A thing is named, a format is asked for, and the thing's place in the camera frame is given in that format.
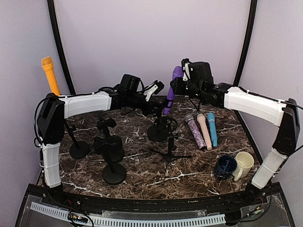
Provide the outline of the black stand of purple microphone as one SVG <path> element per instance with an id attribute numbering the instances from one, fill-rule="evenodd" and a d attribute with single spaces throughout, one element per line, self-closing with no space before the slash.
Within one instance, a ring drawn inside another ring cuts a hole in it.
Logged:
<path id="1" fill-rule="evenodd" d="M 164 115 L 161 108 L 153 117 L 155 117 L 155 120 L 153 125 L 148 128 L 147 136 L 152 141 L 162 142 L 168 138 L 169 133 L 173 130 L 175 120 L 168 115 Z"/>

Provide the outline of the black stand of orange microphone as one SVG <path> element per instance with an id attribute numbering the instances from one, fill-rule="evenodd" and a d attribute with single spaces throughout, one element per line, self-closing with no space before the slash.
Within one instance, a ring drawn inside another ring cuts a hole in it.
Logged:
<path id="1" fill-rule="evenodd" d="M 74 159 L 82 159 L 87 156 L 87 154 L 90 152 L 89 144 L 82 140 L 76 140 L 74 136 L 75 127 L 70 127 L 66 120 L 64 120 L 65 127 L 67 129 L 67 132 L 73 142 L 73 144 L 70 146 L 69 154 Z"/>

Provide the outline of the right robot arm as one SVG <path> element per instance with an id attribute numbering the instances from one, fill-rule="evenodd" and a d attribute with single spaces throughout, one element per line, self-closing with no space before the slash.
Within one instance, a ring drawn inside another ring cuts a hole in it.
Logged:
<path id="1" fill-rule="evenodd" d="M 291 98 L 275 99 L 231 84 L 215 84 L 207 62 L 183 59 L 181 70 L 183 75 L 170 82 L 175 95 L 199 99 L 202 105 L 243 112 L 279 128 L 271 151 L 250 182 L 253 187 L 242 194 L 242 202 L 252 205 L 260 197 L 259 189 L 263 189 L 289 156 L 299 150 L 297 142 L 300 133 L 300 107 Z"/>

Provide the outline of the purple microphone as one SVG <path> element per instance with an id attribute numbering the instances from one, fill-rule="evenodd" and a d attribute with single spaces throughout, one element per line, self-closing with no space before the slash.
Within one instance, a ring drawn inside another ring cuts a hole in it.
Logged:
<path id="1" fill-rule="evenodd" d="M 172 72 L 172 81 L 176 78 L 183 78 L 183 71 L 182 71 L 181 66 L 176 66 Z M 173 89 L 172 89 L 172 87 L 169 87 L 169 92 L 164 101 L 164 109 L 163 109 L 164 115 L 169 114 L 172 104 L 174 102 L 174 97 L 175 97 L 175 95 L 174 95 Z"/>

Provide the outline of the beige microphone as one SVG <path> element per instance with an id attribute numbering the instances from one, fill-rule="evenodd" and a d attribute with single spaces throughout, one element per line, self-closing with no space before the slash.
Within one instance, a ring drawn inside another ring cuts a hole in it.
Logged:
<path id="1" fill-rule="evenodd" d="M 200 125 L 202 135 L 203 135 L 205 143 L 206 143 L 207 150 L 211 150 L 212 149 L 212 142 L 211 142 L 211 138 L 210 138 L 210 135 L 209 135 L 209 132 L 208 132 L 208 129 L 207 129 L 205 116 L 203 114 L 198 114 L 197 115 L 197 121 Z"/>

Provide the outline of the glitter silver-head microphone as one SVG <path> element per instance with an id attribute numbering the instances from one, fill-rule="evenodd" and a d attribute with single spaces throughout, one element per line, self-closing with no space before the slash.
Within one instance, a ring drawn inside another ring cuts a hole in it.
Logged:
<path id="1" fill-rule="evenodd" d="M 191 130 L 191 132 L 194 136 L 194 139 L 195 139 L 195 141 L 198 145 L 198 148 L 200 150 L 203 150 L 206 147 L 206 143 L 205 143 L 205 141 L 203 139 L 203 136 L 201 135 L 198 127 L 197 127 L 197 124 L 194 120 L 193 115 L 192 114 L 187 114 L 185 116 L 185 121 L 188 124 L 188 126 L 189 126 L 189 128 L 190 128 L 190 130 Z"/>

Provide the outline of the blue microphone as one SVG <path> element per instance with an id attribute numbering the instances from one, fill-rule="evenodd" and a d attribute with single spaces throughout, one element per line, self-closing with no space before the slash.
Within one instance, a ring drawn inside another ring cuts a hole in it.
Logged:
<path id="1" fill-rule="evenodd" d="M 216 148 L 217 145 L 218 145 L 218 141 L 217 141 L 217 133 L 216 133 L 214 113 L 212 113 L 212 112 L 208 113 L 207 114 L 207 120 L 208 120 L 208 123 L 209 123 L 212 145 L 213 145 L 214 148 Z"/>

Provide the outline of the black tripod shock-mount stand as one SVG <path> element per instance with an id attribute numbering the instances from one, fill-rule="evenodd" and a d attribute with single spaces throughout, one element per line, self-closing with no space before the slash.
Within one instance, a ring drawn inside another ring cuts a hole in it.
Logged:
<path id="1" fill-rule="evenodd" d="M 168 136 L 168 148 L 167 148 L 167 151 L 165 153 L 163 152 L 160 152 L 158 150 L 155 150 L 153 148 L 150 148 L 150 152 L 153 152 L 153 153 L 156 153 L 158 155 L 160 155 L 164 161 L 165 161 L 165 164 L 166 164 L 166 167 L 165 167 L 165 170 L 167 170 L 167 167 L 173 162 L 173 161 L 176 161 L 178 159 L 182 159 L 182 158 L 192 158 L 191 155 L 175 155 L 173 154 L 173 151 L 175 151 L 177 149 L 177 146 L 175 145 L 175 140 L 177 140 L 179 138 L 179 134 L 178 133 L 174 133 L 174 131 L 177 129 L 178 127 L 178 122 L 176 119 L 174 119 L 174 128 L 173 130 L 169 133 L 169 136 Z"/>

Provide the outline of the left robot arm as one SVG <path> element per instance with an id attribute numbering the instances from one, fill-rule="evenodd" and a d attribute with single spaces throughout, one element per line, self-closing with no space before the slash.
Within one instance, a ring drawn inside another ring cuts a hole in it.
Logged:
<path id="1" fill-rule="evenodd" d="M 40 147 L 44 180 L 49 188 L 48 198 L 56 206 L 63 206 L 67 196 L 58 188 L 61 185 L 59 150 L 67 128 L 66 119 L 95 111 L 117 110 L 123 107 L 141 110 L 142 114 L 160 114 L 163 107 L 152 96 L 164 89 L 164 84 L 155 80 L 143 86 L 139 77 L 125 74 L 114 87 L 101 87 L 97 92 L 78 95 L 55 95 L 49 93 L 37 105 L 34 114 L 34 143 Z"/>

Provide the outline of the black stand of blue microphone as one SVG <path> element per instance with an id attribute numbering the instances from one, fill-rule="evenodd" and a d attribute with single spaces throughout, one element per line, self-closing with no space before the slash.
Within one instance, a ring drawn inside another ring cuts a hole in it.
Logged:
<path id="1" fill-rule="evenodd" d="M 126 169 L 120 163 L 112 163 L 108 157 L 107 165 L 102 171 L 103 180 L 109 185 L 118 185 L 126 179 Z"/>

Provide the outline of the orange microphone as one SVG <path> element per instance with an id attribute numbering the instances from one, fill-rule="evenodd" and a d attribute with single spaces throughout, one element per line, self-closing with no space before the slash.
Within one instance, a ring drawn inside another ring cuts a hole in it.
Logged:
<path id="1" fill-rule="evenodd" d="M 57 80 L 54 72 L 53 60 L 51 57 L 48 56 L 42 59 L 42 69 L 44 70 L 45 75 L 47 77 L 51 92 L 59 96 L 61 93 L 57 84 Z"/>

